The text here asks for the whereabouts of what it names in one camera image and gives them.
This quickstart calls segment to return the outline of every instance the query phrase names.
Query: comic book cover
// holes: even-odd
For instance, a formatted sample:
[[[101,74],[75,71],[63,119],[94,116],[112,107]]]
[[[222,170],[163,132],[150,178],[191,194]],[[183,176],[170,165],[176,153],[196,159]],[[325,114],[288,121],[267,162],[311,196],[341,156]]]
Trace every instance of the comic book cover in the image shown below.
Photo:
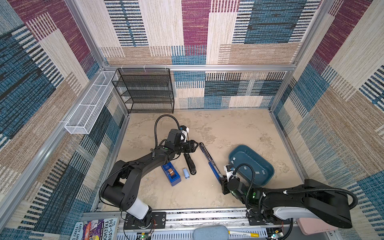
[[[118,218],[77,222],[70,240],[115,240]]]

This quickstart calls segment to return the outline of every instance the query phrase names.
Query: pink pencil case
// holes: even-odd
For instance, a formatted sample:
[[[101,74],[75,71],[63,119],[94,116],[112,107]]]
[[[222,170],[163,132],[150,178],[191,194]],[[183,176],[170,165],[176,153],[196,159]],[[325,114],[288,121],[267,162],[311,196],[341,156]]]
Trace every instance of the pink pencil case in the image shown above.
[[[297,225],[304,235],[311,235],[320,232],[335,231],[338,228],[317,218],[298,218]]]

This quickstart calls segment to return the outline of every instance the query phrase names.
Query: white mesh basket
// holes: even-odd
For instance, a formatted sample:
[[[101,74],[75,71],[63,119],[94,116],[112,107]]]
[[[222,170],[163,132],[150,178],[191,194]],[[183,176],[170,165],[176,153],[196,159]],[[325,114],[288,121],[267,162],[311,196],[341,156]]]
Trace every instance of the white mesh basket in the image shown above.
[[[103,71],[98,76],[65,124],[65,129],[70,134],[89,134],[91,132],[113,89],[113,78],[117,80],[117,76],[113,71]]]

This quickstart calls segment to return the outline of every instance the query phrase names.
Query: black mesh shelf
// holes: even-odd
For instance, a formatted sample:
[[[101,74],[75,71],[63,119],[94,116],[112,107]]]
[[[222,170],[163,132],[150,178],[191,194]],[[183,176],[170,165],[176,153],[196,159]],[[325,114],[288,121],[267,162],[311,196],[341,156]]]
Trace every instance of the black mesh shelf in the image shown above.
[[[175,100],[167,68],[119,68],[112,81],[129,113],[173,113]]]

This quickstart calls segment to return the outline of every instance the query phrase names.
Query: mesh shelf tier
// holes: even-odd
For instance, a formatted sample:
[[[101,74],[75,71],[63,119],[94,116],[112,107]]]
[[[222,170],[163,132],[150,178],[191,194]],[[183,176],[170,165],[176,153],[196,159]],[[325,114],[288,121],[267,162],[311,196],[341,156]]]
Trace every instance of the mesh shelf tier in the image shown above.
[[[129,113],[173,113],[175,100],[167,68],[119,68],[112,80]]]
[[[103,71],[98,76],[65,124],[65,129],[70,134],[89,134],[91,132],[113,89],[112,79],[114,77],[116,75],[113,71]]]

